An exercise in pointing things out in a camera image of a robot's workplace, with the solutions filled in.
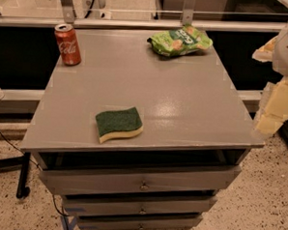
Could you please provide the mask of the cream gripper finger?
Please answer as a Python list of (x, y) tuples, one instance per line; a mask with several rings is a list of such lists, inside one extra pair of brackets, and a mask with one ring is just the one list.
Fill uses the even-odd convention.
[(252, 53), (251, 58), (259, 62), (271, 62), (273, 60), (275, 42), (276, 37), (273, 37), (260, 48), (256, 49), (255, 52)]
[(263, 137), (275, 134), (288, 121), (288, 77), (269, 82), (262, 91), (254, 118), (254, 129)]

